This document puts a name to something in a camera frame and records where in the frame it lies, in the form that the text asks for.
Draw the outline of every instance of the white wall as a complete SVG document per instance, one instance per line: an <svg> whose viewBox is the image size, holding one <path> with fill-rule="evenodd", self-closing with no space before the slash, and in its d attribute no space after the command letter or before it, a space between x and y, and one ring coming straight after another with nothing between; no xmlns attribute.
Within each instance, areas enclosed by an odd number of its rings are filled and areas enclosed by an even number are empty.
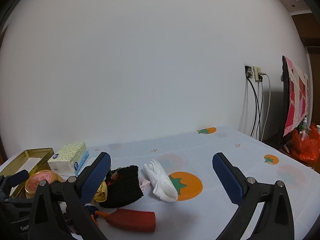
<svg viewBox="0 0 320 240"><path fill-rule="evenodd" d="M248 134L247 63L271 77L270 135L282 55L308 73L279 0L21 0L0 50L0 134L8 156L224 124Z"/></svg>

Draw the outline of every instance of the wooden door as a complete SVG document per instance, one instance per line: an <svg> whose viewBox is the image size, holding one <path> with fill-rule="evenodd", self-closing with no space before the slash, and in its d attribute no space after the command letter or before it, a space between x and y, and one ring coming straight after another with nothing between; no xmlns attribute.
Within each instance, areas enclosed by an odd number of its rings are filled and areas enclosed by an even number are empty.
<svg viewBox="0 0 320 240"><path fill-rule="evenodd" d="M311 122L320 125L320 47L309 47L313 82L313 106Z"/></svg>

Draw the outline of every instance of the white cloth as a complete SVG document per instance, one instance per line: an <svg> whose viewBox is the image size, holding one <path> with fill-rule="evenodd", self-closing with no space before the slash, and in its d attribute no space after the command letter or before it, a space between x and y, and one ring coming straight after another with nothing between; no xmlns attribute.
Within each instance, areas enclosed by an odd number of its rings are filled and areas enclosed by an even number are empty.
<svg viewBox="0 0 320 240"><path fill-rule="evenodd" d="M154 187L153 194L163 201L177 201L178 192L158 161L152 160L149 166L143 165L143 169Z"/></svg>

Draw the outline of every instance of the wall outlet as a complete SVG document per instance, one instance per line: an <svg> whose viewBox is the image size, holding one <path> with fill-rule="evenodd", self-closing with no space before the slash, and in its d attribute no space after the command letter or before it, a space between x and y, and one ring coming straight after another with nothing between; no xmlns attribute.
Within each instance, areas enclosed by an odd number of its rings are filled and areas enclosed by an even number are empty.
<svg viewBox="0 0 320 240"><path fill-rule="evenodd" d="M245 75L246 75L248 78L252 78L252 77L253 77L252 66L244 65L244 71L245 71Z"/></svg>
<svg viewBox="0 0 320 240"><path fill-rule="evenodd" d="M258 72L261 72L261 68L260 67L253 67L255 81L260 81L259 76L258 76Z"/></svg>

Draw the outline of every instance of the bottle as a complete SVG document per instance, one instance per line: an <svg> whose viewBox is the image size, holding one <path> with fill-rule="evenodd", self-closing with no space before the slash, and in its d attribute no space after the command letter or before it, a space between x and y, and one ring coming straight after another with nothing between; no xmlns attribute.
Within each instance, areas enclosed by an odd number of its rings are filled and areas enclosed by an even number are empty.
<svg viewBox="0 0 320 240"><path fill-rule="evenodd" d="M301 132L300 134L302 134L302 137L301 137L301 141L304 141L304 139L307 137L307 118L303 118L303 123L301 125Z"/></svg>

